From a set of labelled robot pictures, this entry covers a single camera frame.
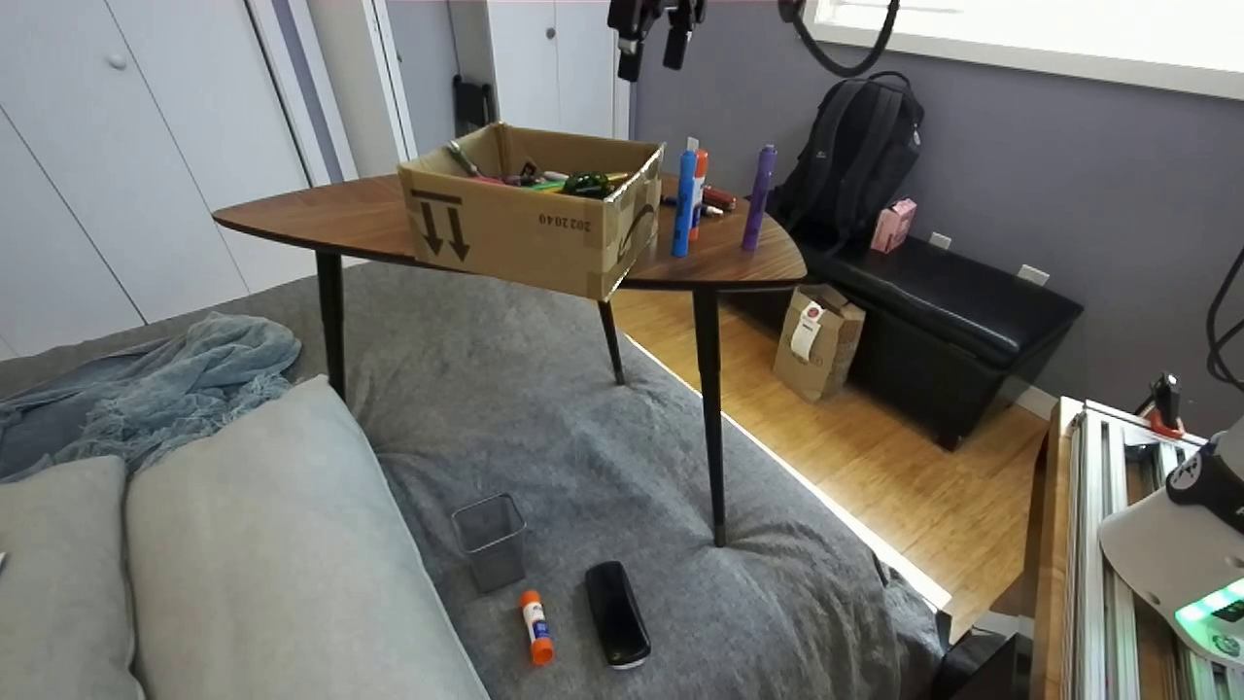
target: window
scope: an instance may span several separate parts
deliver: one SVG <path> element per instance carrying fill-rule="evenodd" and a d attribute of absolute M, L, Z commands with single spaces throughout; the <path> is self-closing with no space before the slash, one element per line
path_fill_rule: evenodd
<path fill-rule="evenodd" d="M 807 0 L 825 44 L 869 47 L 886 0 Z M 904 0 L 891 47 L 1244 101 L 1244 0 Z"/>

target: black table leg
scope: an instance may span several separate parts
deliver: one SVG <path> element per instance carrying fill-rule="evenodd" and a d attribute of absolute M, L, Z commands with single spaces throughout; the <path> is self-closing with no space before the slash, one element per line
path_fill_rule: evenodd
<path fill-rule="evenodd" d="M 345 395 L 341 251 L 313 250 L 328 386 Z"/>
<path fill-rule="evenodd" d="M 704 395 L 704 446 L 706 446 L 706 486 L 711 486 L 711 540 L 726 546 L 726 482 L 722 482 L 722 350 L 715 324 L 715 288 L 696 288 L 696 359 L 701 359 L 701 395 Z"/>
<path fill-rule="evenodd" d="M 613 381 L 621 386 L 617 327 L 613 327 L 613 306 L 608 301 L 600 305 L 600 327 L 608 329 Z"/>

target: backpack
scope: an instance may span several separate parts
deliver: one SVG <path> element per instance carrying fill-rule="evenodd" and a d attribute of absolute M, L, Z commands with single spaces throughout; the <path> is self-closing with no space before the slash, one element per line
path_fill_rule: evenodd
<path fill-rule="evenodd" d="M 904 73 L 836 83 L 797 168 L 771 194 L 771 214 L 806 250 L 868 250 L 875 216 L 921 153 L 924 108 Z"/>

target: blanket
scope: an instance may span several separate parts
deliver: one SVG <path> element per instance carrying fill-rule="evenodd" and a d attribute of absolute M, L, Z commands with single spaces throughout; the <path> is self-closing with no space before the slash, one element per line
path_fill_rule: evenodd
<path fill-rule="evenodd" d="M 157 464 L 281 395 L 297 359 L 298 337 L 271 320 L 201 315 L 183 334 L 84 360 L 56 386 L 0 395 L 0 477 L 84 455 Z"/>

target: smartphone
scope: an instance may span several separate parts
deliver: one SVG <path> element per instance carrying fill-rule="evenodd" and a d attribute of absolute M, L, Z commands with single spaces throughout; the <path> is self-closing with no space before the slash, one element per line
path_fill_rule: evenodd
<path fill-rule="evenodd" d="M 588 569 L 582 588 L 608 664 L 640 664 L 649 657 L 649 635 L 645 618 L 636 616 L 621 560 Z"/>

